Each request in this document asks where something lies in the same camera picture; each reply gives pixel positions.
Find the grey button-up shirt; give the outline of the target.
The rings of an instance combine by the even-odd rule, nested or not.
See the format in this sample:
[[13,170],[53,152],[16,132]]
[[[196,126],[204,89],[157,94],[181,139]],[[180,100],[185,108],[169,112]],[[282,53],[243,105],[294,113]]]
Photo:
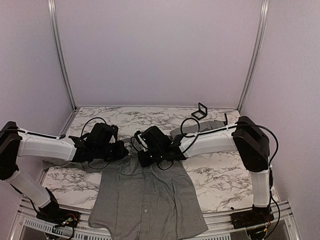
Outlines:
[[137,151],[130,148],[129,156],[106,165],[102,160],[87,163],[66,162],[57,158],[46,158],[44,167],[60,166],[78,168],[88,173],[102,170],[98,195],[91,211],[90,227],[114,227],[124,225],[126,217],[145,209],[159,215],[160,221],[174,223],[170,216],[175,211],[176,218],[191,217],[198,229],[205,229],[205,221],[200,208],[194,184],[180,161],[142,167]]

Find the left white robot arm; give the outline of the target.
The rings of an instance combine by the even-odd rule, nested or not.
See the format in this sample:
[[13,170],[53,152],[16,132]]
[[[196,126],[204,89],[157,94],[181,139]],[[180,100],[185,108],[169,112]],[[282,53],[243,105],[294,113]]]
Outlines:
[[19,128],[14,121],[9,121],[0,131],[0,179],[27,196],[38,207],[38,214],[58,223],[64,211],[55,196],[22,173],[17,158],[44,157],[70,163],[122,160],[129,152],[118,139],[118,130],[116,125],[108,125],[101,118],[90,132],[81,132],[80,136],[53,136]]

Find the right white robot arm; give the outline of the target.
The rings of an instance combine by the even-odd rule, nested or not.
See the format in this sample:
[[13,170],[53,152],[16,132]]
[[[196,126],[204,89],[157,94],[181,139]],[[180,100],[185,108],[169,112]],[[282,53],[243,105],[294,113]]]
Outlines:
[[174,163],[202,155],[219,152],[238,152],[245,169],[249,172],[253,189],[253,209],[247,219],[258,224],[267,216],[272,201],[272,160],[268,135],[273,132],[255,124],[249,117],[241,116],[234,124],[224,124],[211,130],[187,133],[183,127],[175,137],[164,134],[152,125],[145,131],[137,131],[130,139],[137,151],[143,168],[167,161]]

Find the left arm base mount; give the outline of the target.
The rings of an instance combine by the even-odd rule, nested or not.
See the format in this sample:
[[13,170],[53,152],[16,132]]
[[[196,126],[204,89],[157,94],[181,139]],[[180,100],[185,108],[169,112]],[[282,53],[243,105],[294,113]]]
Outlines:
[[80,213],[78,211],[60,208],[53,193],[45,188],[50,196],[50,202],[44,207],[39,207],[36,217],[40,220],[54,223],[58,227],[68,226],[76,228],[79,222]]

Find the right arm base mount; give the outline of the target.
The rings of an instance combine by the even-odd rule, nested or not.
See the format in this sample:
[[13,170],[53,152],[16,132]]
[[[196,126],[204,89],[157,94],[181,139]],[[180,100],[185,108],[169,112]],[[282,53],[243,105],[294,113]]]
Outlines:
[[270,205],[267,207],[256,207],[253,205],[252,209],[234,212],[230,217],[234,229],[248,228],[255,225],[265,224],[275,219]]

